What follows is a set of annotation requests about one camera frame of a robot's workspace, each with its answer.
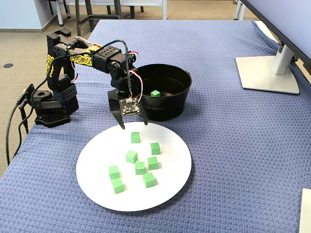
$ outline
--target gray carpet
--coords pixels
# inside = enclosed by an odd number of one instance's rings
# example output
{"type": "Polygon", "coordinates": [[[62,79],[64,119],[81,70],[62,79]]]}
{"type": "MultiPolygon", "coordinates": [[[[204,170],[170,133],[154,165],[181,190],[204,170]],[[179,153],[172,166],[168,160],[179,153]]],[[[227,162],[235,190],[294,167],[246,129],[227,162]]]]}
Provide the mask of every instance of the gray carpet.
{"type": "MultiPolygon", "coordinates": [[[[144,13],[140,8],[135,8],[135,19],[162,19],[162,9],[159,7],[145,7],[144,13]]],[[[232,20],[236,10],[235,1],[168,1],[169,19],[193,19],[193,20],[232,20]]],[[[63,11],[65,27],[76,34],[75,10],[70,6],[71,19],[67,19],[63,11]]],[[[105,6],[93,6],[94,14],[105,14],[105,6]]],[[[86,16],[85,7],[81,7],[81,15],[86,16]]],[[[122,7],[123,18],[130,18],[129,7],[122,7]]],[[[246,12],[245,20],[258,20],[250,11],[246,12]]],[[[7,168],[5,155],[5,133],[9,115],[23,89],[29,84],[38,85],[45,78],[45,65],[47,56],[46,34],[59,28],[57,20],[43,33],[0,33],[0,176],[7,168]],[[6,63],[13,63],[12,68],[3,68],[6,63]]],[[[89,26],[82,26],[82,36],[88,38],[90,35],[89,26]]],[[[29,127],[34,123],[35,114],[29,120],[29,127]]],[[[10,154],[13,156],[18,146],[17,127],[21,118],[16,111],[10,131],[10,154]]]]}

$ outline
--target monitor stand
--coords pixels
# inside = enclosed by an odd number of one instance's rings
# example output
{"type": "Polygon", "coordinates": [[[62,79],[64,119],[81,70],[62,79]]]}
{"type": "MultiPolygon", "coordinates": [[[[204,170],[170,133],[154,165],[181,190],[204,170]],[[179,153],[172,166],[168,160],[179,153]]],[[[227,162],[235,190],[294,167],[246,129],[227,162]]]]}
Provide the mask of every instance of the monitor stand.
{"type": "Polygon", "coordinates": [[[289,69],[294,53],[284,45],[276,56],[237,57],[244,89],[299,94],[297,81],[289,69]]]}

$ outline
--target robotic arm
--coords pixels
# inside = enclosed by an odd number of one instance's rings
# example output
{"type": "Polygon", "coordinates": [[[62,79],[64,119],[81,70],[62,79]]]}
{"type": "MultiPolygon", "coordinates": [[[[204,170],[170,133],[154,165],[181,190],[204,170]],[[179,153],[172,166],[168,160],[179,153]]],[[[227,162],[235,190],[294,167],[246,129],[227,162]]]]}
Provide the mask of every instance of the robotic arm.
{"type": "MultiPolygon", "coordinates": [[[[93,67],[111,75],[111,86],[115,89],[108,91],[110,112],[123,129],[125,126],[122,118],[125,116],[138,114],[143,118],[145,125],[148,124],[144,107],[138,98],[141,95],[141,83],[133,74],[137,71],[133,66],[136,60],[135,54],[122,54],[116,47],[102,48],[80,37],[71,37],[71,32],[67,29],[48,34],[47,40],[47,74],[55,59],[47,79],[48,87],[52,92],[38,90],[34,93],[32,104],[37,114],[36,124],[51,128],[68,123],[69,115],[79,108],[77,89],[72,82],[75,80],[73,63],[93,67]],[[128,69],[133,73],[128,74],[126,58],[128,58],[128,69]]],[[[33,90],[33,86],[26,90],[25,95],[28,99],[33,90]]]]}

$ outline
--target silver monitor base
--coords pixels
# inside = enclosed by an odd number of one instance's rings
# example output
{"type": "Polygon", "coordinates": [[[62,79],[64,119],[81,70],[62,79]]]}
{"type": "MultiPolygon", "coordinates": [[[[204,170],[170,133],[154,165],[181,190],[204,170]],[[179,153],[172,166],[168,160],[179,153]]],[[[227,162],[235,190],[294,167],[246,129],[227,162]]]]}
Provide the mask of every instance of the silver monitor base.
{"type": "Polygon", "coordinates": [[[289,68],[285,74],[271,73],[275,58],[275,56],[237,57],[243,88],[298,95],[298,84],[289,68]]]}

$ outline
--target yellow patterned tape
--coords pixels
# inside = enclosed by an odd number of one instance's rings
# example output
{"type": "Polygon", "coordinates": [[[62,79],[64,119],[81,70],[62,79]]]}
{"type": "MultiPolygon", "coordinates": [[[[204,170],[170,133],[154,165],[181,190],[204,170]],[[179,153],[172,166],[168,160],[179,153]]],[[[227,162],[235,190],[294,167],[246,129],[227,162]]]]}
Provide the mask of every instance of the yellow patterned tape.
{"type": "MultiPolygon", "coordinates": [[[[83,52],[90,52],[91,50],[96,51],[99,48],[100,48],[99,46],[94,45],[84,50],[83,52]]],[[[73,56],[73,57],[70,57],[70,60],[77,64],[86,65],[89,67],[92,66],[92,58],[88,54],[73,56]]]]}
{"type": "MultiPolygon", "coordinates": [[[[48,58],[47,58],[47,67],[46,67],[46,69],[47,69],[47,74],[48,74],[48,72],[49,72],[49,70],[50,70],[50,66],[51,66],[51,63],[52,63],[52,61],[54,60],[54,57],[51,57],[49,54],[48,54],[48,58]]],[[[50,77],[52,77],[52,74],[53,74],[53,70],[54,70],[54,66],[52,66],[52,69],[51,69],[51,72],[50,72],[50,77]]]]}

